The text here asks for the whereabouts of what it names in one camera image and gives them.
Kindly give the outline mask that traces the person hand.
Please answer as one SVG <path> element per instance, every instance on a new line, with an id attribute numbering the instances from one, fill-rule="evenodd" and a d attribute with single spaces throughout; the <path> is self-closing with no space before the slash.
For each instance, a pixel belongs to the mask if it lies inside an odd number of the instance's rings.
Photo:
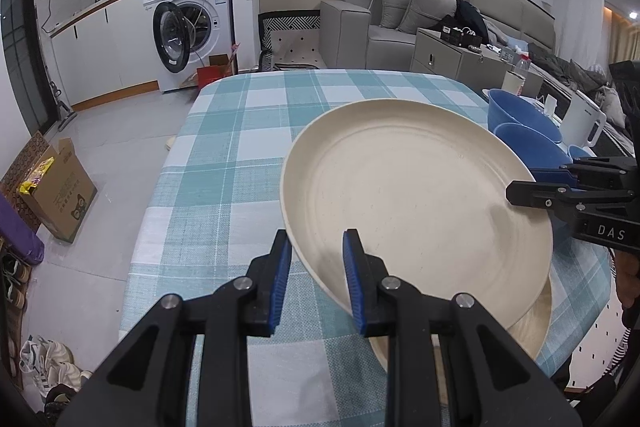
<path id="1" fill-rule="evenodd" d="M 639 259 L 625 251 L 615 251 L 616 294 L 623 307 L 623 324 L 635 329 L 639 320 Z"/>

